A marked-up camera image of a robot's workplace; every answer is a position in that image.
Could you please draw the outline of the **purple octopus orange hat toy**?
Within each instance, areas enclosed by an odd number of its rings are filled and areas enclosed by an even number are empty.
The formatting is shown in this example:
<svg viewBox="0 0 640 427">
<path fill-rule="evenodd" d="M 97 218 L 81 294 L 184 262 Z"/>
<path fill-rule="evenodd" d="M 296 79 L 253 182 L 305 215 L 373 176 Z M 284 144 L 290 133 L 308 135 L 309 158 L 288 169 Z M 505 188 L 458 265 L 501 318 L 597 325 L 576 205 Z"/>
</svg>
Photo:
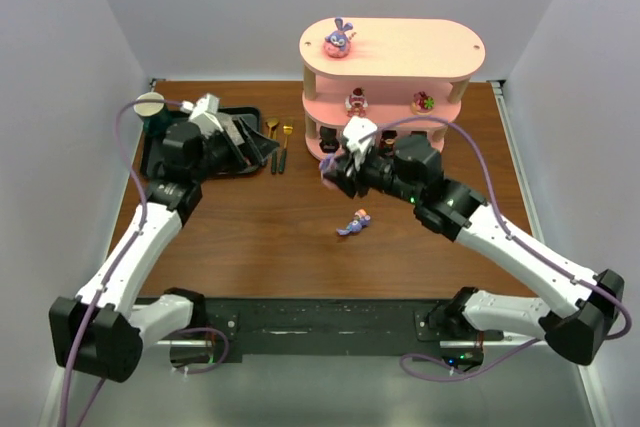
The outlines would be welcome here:
<svg viewBox="0 0 640 427">
<path fill-rule="evenodd" d="M 329 155 L 319 164 L 319 171 L 322 184 L 333 190 L 342 190 L 345 179 L 345 162 L 348 158 L 345 155 Z"/>
</svg>

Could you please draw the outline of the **black helmet figurine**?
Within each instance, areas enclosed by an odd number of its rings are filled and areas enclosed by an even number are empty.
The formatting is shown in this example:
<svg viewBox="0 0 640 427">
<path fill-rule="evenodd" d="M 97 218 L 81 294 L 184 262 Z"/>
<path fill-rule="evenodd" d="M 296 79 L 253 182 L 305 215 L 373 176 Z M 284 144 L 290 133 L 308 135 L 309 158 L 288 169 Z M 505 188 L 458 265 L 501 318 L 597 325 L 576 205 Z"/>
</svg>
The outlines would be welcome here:
<svg viewBox="0 0 640 427">
<path fill-rule="evenodd" d="M 340 149 L 340 142 L 337 138 L 337 130 L 334 128 L 321 126 L 319 129 L 319 147 L 323 153 L 333 154 Z"/>
</svg>

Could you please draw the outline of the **purple bear toy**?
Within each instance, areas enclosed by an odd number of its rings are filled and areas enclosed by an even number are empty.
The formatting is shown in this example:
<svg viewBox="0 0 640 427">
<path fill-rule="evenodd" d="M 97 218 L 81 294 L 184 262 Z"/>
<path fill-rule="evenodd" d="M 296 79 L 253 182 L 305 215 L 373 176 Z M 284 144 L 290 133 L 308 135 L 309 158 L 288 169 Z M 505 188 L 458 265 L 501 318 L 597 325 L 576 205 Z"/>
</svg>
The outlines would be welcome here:
<svg viewBox="0 0 640 427">
<path fill-rule="evenodd" d="M 349 236 L 361 232 L 368 227 L 371 222 L 371 216 L 364 210 L 357 210 L 351 221 L 344 227 L 336 230 L 339 236 Z"/>
</svg>

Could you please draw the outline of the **strawberry cake toy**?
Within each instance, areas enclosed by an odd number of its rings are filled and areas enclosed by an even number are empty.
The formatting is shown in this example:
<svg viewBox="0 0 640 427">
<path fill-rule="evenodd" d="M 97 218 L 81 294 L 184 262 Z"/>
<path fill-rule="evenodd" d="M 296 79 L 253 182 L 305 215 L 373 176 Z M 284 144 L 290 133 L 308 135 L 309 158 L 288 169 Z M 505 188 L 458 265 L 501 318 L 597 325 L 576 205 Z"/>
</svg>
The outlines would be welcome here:
<svg viewBox="0 0 640 427">
<path fill-rule="evenodd" d="M 368 100 L 362 87 L 354 88 L 345 98 L 345 110 L 348 117 L 365 117 L 368 109 Z"/>
</svg>

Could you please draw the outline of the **pink donut toy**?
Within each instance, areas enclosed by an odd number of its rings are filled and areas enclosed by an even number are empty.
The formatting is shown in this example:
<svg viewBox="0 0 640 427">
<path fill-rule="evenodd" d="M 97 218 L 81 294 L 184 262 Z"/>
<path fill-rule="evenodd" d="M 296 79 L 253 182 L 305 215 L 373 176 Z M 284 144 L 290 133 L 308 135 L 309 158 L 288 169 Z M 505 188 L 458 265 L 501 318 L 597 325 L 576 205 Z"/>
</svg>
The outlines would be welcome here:
<svg viewBox="0 0 640 427">
<path fill-rule="evenodd" d="M 425 91 L 418 91 L 413 94 L 410 110 L 414 115 L 426 116 L 431 113 L 435 104 L 435 99 L 431 95 Z"/>
</svg>

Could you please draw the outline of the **pink bunny toy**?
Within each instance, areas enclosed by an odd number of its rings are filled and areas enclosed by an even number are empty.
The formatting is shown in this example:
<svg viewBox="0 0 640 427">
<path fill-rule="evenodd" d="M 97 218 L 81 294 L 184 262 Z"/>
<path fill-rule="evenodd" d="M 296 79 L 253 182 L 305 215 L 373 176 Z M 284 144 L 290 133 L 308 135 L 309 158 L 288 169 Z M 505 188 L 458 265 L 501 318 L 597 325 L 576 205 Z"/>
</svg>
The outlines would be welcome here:
<svg viewBox="0 0 640 427">
<path fill-rule="evenodd" d="M 335 29 L 324 38 L 324 53 L 331 58 L 344 58 L 351 50 L 351 40 L 355 35 L 354 26 L 343 18 L 334 19 Z"/>
</svg>

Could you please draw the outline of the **black-haired ninja figurine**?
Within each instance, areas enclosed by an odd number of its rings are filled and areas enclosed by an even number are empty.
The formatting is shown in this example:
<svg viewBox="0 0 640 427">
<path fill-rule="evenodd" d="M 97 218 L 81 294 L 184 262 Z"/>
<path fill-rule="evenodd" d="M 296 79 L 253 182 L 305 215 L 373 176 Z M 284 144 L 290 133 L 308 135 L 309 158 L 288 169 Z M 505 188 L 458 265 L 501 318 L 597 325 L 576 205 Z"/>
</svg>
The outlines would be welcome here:
<svg viewBox="0 0 640 427">
<path fill-rule="evenodd" d="M 385 130 L 382 132 L 379 153 L 382 156 L 391 156 L 395 150 L 395 142 L 398 137 L 398 133 L 395 130 Z"/>
</svg>

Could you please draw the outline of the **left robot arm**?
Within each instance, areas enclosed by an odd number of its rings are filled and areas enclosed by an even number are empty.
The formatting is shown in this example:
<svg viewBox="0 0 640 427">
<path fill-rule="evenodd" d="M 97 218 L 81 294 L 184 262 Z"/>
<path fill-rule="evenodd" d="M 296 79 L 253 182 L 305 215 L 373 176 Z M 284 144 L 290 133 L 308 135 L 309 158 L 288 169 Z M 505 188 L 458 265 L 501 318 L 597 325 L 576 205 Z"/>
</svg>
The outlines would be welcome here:
<svg viewBox="0 0 640 427">
<path fill-rule="evenodd" d="M 141 167 L 149 183 L 126 233 L 94 277 L 49 310 L 59 366 L 123 382 L 145 348 L 177 331 L 208 327 L 204 297 L 194 291 L 171 288 L 142 310 L 133 307 L 161 253 L 200 202 L 202 182 L 252 173 L 279 148 L 242 117 L 218 118 L 210 133 L 181 118 L 146 141 Z"/>
</svg>

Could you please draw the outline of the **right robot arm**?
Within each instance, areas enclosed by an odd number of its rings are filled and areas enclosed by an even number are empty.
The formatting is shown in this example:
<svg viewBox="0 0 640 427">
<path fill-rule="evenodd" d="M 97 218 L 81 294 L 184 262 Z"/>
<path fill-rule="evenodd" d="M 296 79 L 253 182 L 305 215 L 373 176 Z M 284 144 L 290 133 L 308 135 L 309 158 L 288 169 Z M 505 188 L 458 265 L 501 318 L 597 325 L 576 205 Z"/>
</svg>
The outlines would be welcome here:
<svg viewBox="0 0 640 427">
<path fill-rule="evenodd" d="M 622 311 L 623 278 L 577 265 L 509 224 L 482 194 L 444 174 L 441 155 L 426 137 L 400 139 L 390 156 L 373 145 L 330 155 L 319 170 L 326 184 L 350 198 L 374 189 L 408 202 L 425 228 L 480 253 L 533 293 L 514 297 L 463 287 L 427 314 L 430 328 L 459 338 L 481 331 L 521 334 L 584 366 L 609 337 Z"/>
</svg>

